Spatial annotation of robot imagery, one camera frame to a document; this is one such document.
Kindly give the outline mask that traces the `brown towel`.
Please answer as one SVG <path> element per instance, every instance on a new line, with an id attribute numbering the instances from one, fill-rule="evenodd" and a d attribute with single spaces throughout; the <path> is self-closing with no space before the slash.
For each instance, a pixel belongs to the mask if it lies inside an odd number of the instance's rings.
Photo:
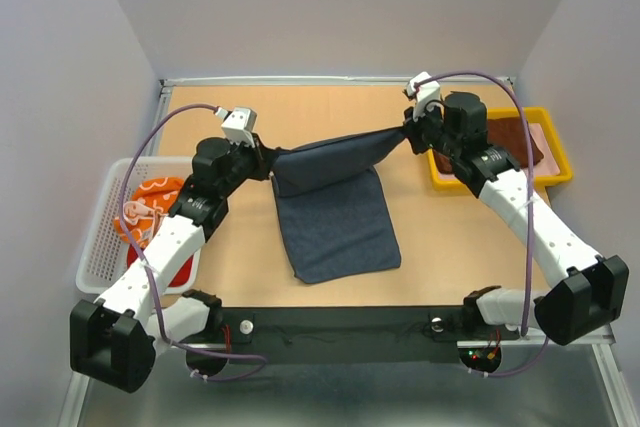
<path id="1" fill-rule="evenodd" d="M 519 117 L 506 117 L 489 119 L 488 141 L 502 146 L 508 150 L 522 167 L 528 167 L 528 157 L 524 138 L 524 129 Z M 544 154 L 533 139 L 533 124 L 529 124 L 533 165 L 536 166 L 543 160 Z M 440 153 L 434 153 L 437 170 L 441 174 L 452 174 L 453 170 L 449 160 Z"/>

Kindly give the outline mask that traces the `dark blue-grey towel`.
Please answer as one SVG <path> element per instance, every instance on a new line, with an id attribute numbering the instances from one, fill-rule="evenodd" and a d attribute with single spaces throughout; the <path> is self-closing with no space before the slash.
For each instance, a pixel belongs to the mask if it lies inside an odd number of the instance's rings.
<path id="1" fill-rule="evenodd" d="M 375 166 L 404 140 L 395 127 L 279 152 L 271 183 L 298 280 L 313 285 L 401 265 Z"/>

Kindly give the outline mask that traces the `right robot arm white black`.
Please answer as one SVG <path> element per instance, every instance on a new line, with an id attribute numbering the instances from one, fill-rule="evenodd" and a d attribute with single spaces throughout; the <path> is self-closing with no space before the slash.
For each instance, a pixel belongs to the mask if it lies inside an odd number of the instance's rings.
<path id="1" fill-rule="evenodd" d="M 617 255 L 604 257 L 582 241 L 535 192 L 524 169 L 488 138 L 487 108 L 472 93 L 446 97 L 409 93 L 404 131 L 414 153 L 448 159 L 455 178 L 493 210 L 527 249 L 526 265 L 538 265 L 549 286 L 518 292 L 493 288 L 460 313 L 463 331 L 482 337 L 495 325 L 530 323 L 566 346 L 618 319 L 629 268 Z"/>

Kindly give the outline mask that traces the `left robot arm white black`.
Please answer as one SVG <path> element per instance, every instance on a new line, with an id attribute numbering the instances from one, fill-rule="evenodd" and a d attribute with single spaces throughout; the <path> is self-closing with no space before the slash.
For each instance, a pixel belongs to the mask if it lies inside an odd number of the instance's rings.
<path id="1" fill-rule="evenodd" d="M 185 339 L 229 340 L 218 297 L 191 289 L 169 308 L 161 307 L 160 297 L 220 226 L 229 196 L 247 180 L 267 179 L 273 160 L 273 150 L 252 133 L 197 145 L 192 173 L 147 247 L 112 287 L 72 309 L 73 371 L 132 393 L 147 380 L 157 357 L 182 347 Z"/>

